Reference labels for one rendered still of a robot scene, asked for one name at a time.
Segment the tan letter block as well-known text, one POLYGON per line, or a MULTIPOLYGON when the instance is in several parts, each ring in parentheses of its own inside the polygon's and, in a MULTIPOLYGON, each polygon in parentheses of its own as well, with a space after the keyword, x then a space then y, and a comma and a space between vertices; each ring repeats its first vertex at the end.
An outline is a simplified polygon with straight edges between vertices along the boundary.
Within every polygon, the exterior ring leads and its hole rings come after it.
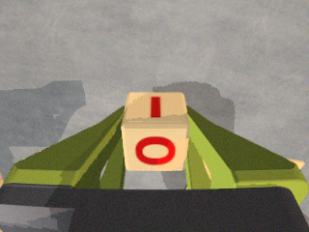
POLYGON ((182 93, 129 93, 122 122, 127 170, 184 170, 189 121, 182 93))

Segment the tan flat mat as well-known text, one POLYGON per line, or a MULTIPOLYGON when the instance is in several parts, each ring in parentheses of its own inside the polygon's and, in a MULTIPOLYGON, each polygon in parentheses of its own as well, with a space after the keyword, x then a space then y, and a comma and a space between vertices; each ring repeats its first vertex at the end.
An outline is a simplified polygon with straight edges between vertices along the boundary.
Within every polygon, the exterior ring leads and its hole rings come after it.
MULTIPOLYGON (((287 159, 287 160, 291 160, 291 161, 295 162, 295 163, 298 165, 299 168, 301 168, 302 165, 304 164, 304 162, 301 161, 301 160, 294 160, 294 159, 287 159)), ((207 170, 207 172, 208 172, 208 174, 209 174, 209 176, 210 176, 210 178, 211 178, 211 174, 210 174, 210 172, 209 172, 209 170, 208 170, 208 168, 207 168, 207 166, 206 166, 205 163, 204 163, 204 165, 205 165, 206 170, 207 170)))

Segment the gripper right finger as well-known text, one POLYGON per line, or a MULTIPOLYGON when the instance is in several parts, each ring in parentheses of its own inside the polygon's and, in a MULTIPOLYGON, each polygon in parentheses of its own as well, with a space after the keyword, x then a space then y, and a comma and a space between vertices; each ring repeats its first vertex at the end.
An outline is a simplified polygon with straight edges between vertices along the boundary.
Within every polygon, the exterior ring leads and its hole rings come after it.
POLYGON ((309 185, 296 163, 219 127, 190 106, 186 110, 190 125, 187 189, 284 187, 301 204, 309 185))

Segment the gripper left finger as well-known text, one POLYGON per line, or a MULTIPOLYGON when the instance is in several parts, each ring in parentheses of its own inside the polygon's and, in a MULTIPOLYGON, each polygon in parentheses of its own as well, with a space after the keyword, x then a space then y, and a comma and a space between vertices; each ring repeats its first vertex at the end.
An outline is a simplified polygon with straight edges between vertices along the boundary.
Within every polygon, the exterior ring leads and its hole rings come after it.
POLYGON ((124 189, 124 111, 122 106, 86 130, 15 163, 2 186, 20 183, 67 185, 75 189, 124 189))

